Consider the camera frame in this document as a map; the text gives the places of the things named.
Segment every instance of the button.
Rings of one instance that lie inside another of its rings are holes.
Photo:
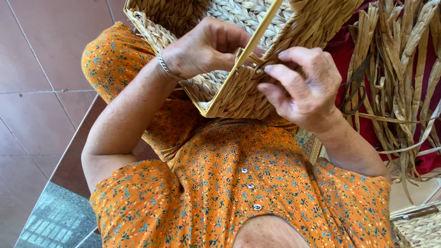
[[[260,204],[254,204],[253,205],[254,210],[260,211],[262,209],[262,206]]]

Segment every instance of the orange floral dress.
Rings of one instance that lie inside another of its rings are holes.
[[[153,57],[116,23],[88,44],[82,69],[109,103]],[[296,130],[277,115],[207,119],[168,99],[143,135],[162,161],[114,171],[90,198],[103,246],[231,247],[247,219],[274,214],[311,247],[393,247],[389,182],[311,165]]]

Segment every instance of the silver bracelet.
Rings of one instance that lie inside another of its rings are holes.
[[[166,64],[164,63],[164,60],[162,59],[162,51],[159,51],[159,52],[158,52],[158,60],[159,60],[159,64],[161,65],[162,69],[163,69],[163,70],[164,70],[169,76],[171,76],[172,78],[177,79],[177,80],[179,80],[179,81],[186,80],[185,78],[181,78],[181,77],[179,77],[179,76],[173,74],[173,73],[169,70],[169,68],[168,68],[168,67],[166,66]]]

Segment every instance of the red cloth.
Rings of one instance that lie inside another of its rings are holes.
[[[367,6],[369,4],[369,1],[365,1],[360,9],[365,9],[367,11]],[[358,11],[356,11],[353,16],[349,19],[349,21],[346,22],[346,24],[341,28],[341,30],[334,36],[332,40],[328,42],[328,45],[325,48],[325,51],[329,52],[338,68],[338,71],[341,74],[342,81],[346,82],[346,77],[348,73],[348,66],[349,62],[351,61],[352,53],[354,52],[354,42],[352,41],[352,38],[349,34],[349,31],[347,29],[348,24],[353,24],[356,22],[359,18]],[[422,100],[424,101],[424,98],[426,97],[426,91],[427,91],[427,82],[429,80],[429,74],[432,70],[432,66],[436,60],[434,47],[432,45],[432,38],[429,38],[429,43],[427,46],[427,59],[426,59],[426,67],[424,71],[424,78],[423,78],[423,86],[422,86]],[[367,78],[365,78],[366,82],[366,95],[370,100],[370,88]],[[343,98],[343,91],[344,86],[342,86],[339,90],[339,93],[337,95],[336,99],[336,105],[339,106],[342,98]],[[439,100],[441,98],[441,83],[439,83],[436,86],[434,95],[430,101],[430,109],[435,110]],[[364,106],[362,106],[359,111],[361,113],[366,113],[366,109]],[[437,134],[439,135],[441,133],[441,121],[436,120],[434,124],[434,128],[437,131]],[[417,124],[417,128],[415,131],[414,141],[417,143],[418,139],[420,137],[421,133],[421,125]],[[377,136],[374,132],[374,128],[372,125],[372,122],[367,118],[360,118],[360,134],[365,138],[372,146],[377,147],[380,145]],[[420,151],[431,149],[432,147],[426,141],[421,146]],[[387,157],[385,154],[381,154],[381,158],[386,161]],[[436,152],[426,154],[423,156],[419,156],[416,158],[415,163],[417,164],[416,170],[420,175],[423,175],[425,173],[430,172],[431,170],[441,167],[441,156],[439,156]]]

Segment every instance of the scissors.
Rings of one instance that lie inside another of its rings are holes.
[[[342,83],[340,85],[340,87],[342,87],[343,85],[346,85],[345,89],[344,89],[344,94],[343,94],[343,101],[341,102],[340,106],[338,107],[338,109],[346,115],[350,115],[355,113],[362,105],[364,102],[364,99],[366,98],[366,87],[361,85],[361,82],[364,79],[364,71],[366,70],[367,66],[369,65],[370,62],[370,58],[372,57],[372,53],[369,53],[368,56],[366,56],[366,58],[363,60],[363,62],[361,63],[360,67],[358,67],[358,69],[355,71],[355,73],[352,75],[352,78],[349,82],[347,83]],[[357,82],[357,86],[355,86],[355,89],[353,89],[353,91],[351,92],[351,94],[349,95],[348,98],[346,98],[346,95],[348,94],[349,91],[349,87],[351,86],[351,83],[355,81]],[[355,96],[355,94],[358,93],[359,89],[363,88],[363,95],[361,96],[361,102],[360,104],[353,109],[352,111],[347,111],[344,109],[344,107],[351,102],[351,99]]]

